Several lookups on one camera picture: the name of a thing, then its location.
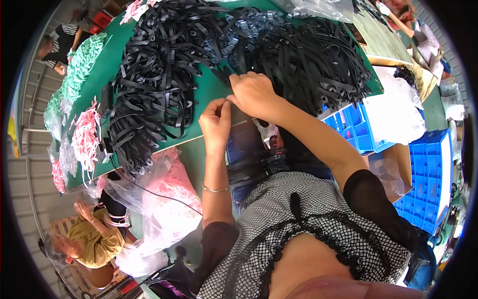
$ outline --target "bangle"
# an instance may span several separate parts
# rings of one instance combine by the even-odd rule
[[[221,191],[226,191],[226,190],[228,189],[228,188],[224,188],[224,189],[210,189],[210,188],[204,186],[204,182],[202,182],[201,185],[203,186],[203,189],[204,189],[204,190],[211,191],[211,192],[221,192]]]

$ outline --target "striped shirt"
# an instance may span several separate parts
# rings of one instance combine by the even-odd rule
[[[42,62],[48,67],[54,68],[58,62],[68,64],[68,52],[70,52],[75,35],[79,26],[72,23],[64,23],[58,26],[50,37],[53,40],[53,46],[47,55],[42,57]]]

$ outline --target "corrugated wall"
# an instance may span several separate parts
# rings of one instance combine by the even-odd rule
[[[452,49],[451,41],[446,36],[445,32],[439,28],[438,23],[435,21],[434,17],[425,9],[419,0],[412,0],[412,3],[415,5],[417,10],[418,18],[423,21],[425,24],[430,27],[430,29],[435,34],[440,45],[443,47],[443,57],[450,64],[452,68],[452,75],[455,77],[456,82],[460,85],[461,97],[463,98],[463,103],[468,112],[471,112],[469,101],[467,98],[467,87],[465,84],[465,74],[462,71],[460,61],[458,56],[455,55]]]
[[[80,0],[65,0],[60,4],[45,32],[50,33],[58,25],[69,22],[74,9],[80,8]],[[101,0],[93,0],[91,6],[101,7]],[[45,67],[40,61],[34,60],[27,78],[24,99],[23,124],[44,127],[43,111],[52,93],[60,88],[63,76],[53,69]],[[45,132],[23,132],[22,155],[8,158],[8,178],[12,192],[13,207],[18,217],[18,224],[25,243],[32,254],[38,269],[45,281],[59,298],[68,298],[63,285],[55,274],[52,263],[38,248],[38,239],[42,233],[50,231],[50,222],[64,217],[76,215],[73,202],[82,193],[59,196],[53,184],[52,165],[47,157],[46,148],[52,141],[51,135]],[[69,271],[62,274],[79,298],[81,292]]]

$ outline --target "blue storage bin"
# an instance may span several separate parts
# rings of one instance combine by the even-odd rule
[[[362,104],[357,104],[356,108],[347,107],[323,122],[334,128],[361,154],[370,151],[379,153],[395,145],[385,140],[375,143],[367,111]]]
[[[426,132],[409,148],[413,189],[393,205],[411,224],[434,234],[450,201],[453,179],[450,129]]]

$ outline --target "black and white patterned top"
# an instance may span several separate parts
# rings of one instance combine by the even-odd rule
[[[370,201],[360,205],[357,194],[370,187],[370,194],[380,197],[375,204],[380,215],[373,216],[375,208],[366,207]],[[237,240],[223,257],[211,257],[210,252],[222,235],[218,226],[214,228],[212,224],[225,223],[214,222],[205,228],[203,259],[209,260],[202,261],[196,270],[200,286],[197,297],[267,298],[273,262],[278,260],[287,241],[300,233],[314,235],[334,249],[339,262],[350,266],[354,279],[396,283],[411,256],[414,228],[398,217],[383,186],[371,172],[360,170],[353,174],[344,187],[345,193],[347,199],[333,181],[307,173],[280,172],[268,177],[242,204],[236,225],[239,236],[236,234]],[[351,209],[357,203],[356,210],[367,218]],[[385,233],[377,222],[390,233]],[[206,236],[209,226],[216,230],[214,237],[211,233]],[[227,230],[224,235],[234,235]],[[231,237],[224,237],[222,242],[232,244]]]
[[[58,26],[50,37],[53,40],[53,46],[50,52],[42,57],[42,62],[48,67],[54,68],[57,62],[62,62],[68,65],[68,52],[70,52],[73,43],[75,42],[75,35],[79,26],[73,23],[64,23]],[[80,45],[91,34],[83,32],[78,45]]]

